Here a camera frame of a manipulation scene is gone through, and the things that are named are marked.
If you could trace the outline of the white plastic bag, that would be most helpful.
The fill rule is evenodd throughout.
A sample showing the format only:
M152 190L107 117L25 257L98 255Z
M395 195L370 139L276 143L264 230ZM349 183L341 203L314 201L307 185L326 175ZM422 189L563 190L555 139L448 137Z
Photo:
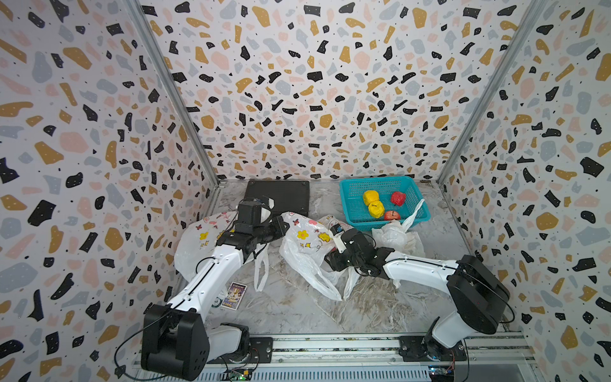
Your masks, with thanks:
M323 265L325 256L336 248L330 228L339 224L342 229L349 230L352 226L332 215L316 221L287 212L282 214L282 218L290 227L280 246L281 257L326 298L334 301L348 299L360 276L348 269L329 271Z
M233 223L236 216L236 211L214 214L192 223L183 232L178 242L174 263L177 271L187 282L191 282L202 269L202 259L213 255L218 238ZM267 245L258 244L254 255L249 256L247 264L250 262L255 263L255 290L261 292L266 286L270 272Z
M424 259L419 257L424 255L423 244L417 232L409 231L423 203L421 200L404 221L390 220L381 229L372 230L374 249L370 276L389 279L396 287L401 281L430 285L426 280L430 274L426 273Z

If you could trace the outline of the red apple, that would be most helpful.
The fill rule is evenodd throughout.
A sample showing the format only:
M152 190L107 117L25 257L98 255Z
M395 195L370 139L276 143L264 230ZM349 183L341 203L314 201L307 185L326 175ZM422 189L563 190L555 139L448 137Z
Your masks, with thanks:
M400 216L400 214L398 212L393 211L393 210L389 210L389 211L385 212L384 219L385 219L385 221L400 220L401 216Z

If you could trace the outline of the red toy fruit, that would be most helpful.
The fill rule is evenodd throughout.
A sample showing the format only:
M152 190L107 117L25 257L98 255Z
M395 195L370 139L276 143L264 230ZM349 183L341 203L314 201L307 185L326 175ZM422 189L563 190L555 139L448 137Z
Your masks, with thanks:
M396 191L390 197L390 202L398 207L403 206L406 203L407 194L403 192Z

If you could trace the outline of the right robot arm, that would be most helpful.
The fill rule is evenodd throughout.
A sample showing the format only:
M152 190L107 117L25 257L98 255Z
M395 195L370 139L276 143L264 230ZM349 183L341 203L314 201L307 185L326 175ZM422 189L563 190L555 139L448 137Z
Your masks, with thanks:
M476 257L458 261L424 259L393 248L375 247L373 237L357 230L331 229L334 250L325 256L334 271L354 268L361 276L408 281L448 294L451 311L436 318L413 353L439 359L465 338L493 335L509 306L509 290Z

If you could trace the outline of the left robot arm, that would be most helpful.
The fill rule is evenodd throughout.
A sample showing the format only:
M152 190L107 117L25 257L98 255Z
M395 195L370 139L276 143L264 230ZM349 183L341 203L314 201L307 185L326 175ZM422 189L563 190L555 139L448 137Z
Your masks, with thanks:
M211 255L197 263L187 286L167 304L153 305L145 313L142 369L193 381L210 361L251 361L246 326L222 324L206 329L205 320L233 275L264 254L269 243L286 235L290 226L273 214L274 207L269 197L243 199L235 220L211 239Z

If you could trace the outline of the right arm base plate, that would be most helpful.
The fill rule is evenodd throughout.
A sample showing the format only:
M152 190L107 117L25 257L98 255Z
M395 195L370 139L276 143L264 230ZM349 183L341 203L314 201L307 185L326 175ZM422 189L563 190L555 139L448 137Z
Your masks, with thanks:
M432 338L427 341L424 335L400 336L398 352L405 362L467 360L466 348L462 342L448 349Z

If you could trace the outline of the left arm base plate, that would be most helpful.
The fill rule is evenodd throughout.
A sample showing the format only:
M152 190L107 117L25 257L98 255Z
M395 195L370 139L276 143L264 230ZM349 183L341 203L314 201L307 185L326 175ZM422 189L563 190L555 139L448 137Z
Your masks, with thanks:
M251 337L247 345L241 344L234 353L226 353L208 364L238 366L239 364L270 364L273 354L272 337Z

